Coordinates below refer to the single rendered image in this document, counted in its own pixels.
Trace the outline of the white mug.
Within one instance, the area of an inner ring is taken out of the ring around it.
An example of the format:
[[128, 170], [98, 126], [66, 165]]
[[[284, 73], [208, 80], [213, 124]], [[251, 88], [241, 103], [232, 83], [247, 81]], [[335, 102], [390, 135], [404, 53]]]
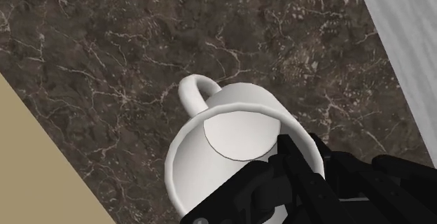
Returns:
[[180, 81], [178, 93], [190, 118], [169, 146], [165, 185], [180, 217], [248, 162], [276, 154], [280, 134], [291, 137], [314, 172], [325, 174], [313, 138], [265, 88], [253, 83], [220, 87], [192, 74]]

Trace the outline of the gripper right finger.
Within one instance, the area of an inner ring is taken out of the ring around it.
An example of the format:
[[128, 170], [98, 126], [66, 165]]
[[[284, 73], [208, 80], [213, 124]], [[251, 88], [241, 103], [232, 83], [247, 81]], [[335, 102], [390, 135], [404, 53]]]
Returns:
[[362, 224], [437, 224], [437, 169], [392, 155], [365, 163], [351, 153], [333, 151], [310, 135], [324, 161], [325, 179]]

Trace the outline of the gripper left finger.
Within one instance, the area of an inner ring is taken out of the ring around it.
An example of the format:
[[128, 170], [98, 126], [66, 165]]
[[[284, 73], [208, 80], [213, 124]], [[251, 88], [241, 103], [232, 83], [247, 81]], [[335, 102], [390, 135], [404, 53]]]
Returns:
[[356, 224], [291, 138], [277, 142], [279, 154], [243, 166], [180, 224]]

